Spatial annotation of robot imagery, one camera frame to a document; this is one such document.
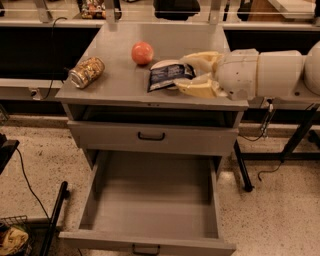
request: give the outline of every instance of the apple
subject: apple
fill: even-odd
[[[140,41],[133,45],[131,50],[131,58],[138,65],[147,65],[153,59],[153,48],[150,44]]]

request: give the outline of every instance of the open drawer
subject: open drawer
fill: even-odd
[[[235,128],[69,121],[84,149],[228,156]]]
[[[213,166],[207,156],[100,151],[79,229],[60,238],[136,255],[231,255]]]

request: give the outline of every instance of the can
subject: can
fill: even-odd
[[[69,71],[72,84],[83,89],[95,81],[104,71],[104,63],[97,57],[81,61]]]

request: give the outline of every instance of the speckled floor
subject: speckled floor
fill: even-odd
[[[248,142],[239,139],[248,151],[279,151],[292,130],[276,129],[268,139]],[[8,139],[20,141],[25,170],[33,190],[51,213],[62,181],[69,182],[71,197],[65,202],[60,222],[72,230],[80,218],[91,171],[66,127],[64,118],[13,116],[0,129]],[[297,150],[317,150],[303,141]],[[245,192],[234,156],[224,165],[218,180],[220,217],[225,241],[234,243],[234,256],[318,256],[320,253],[320,172],[318,161],[285,162],[272,174],[262,174],[278,166],[275,161],[247,161],[255,189]],[[43,217],[43,211],[24,180],[19,155],[15,153],[0,176],[0,216],[26,214]],[[114,252],[81,250],[82,255],[119,255]],[[49,255],[80,255],[59,239]]]

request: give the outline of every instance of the countertop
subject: countertop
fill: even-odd
[[[131,48],[138,41],[146,41],[154,48],[154,59],[149,65],[139,66],[131,59]],[[224,97],[202,99],[166,89],[147,92],[150,67],[153,64],[201,51],[229,52],[222,26],[183,23],[105,24],[80,59],[99,57],[105,64],[104,73],[85,89],[78,89],[67,80],[56,98],[69,104],[246,109],[247,101],[231,101]]]

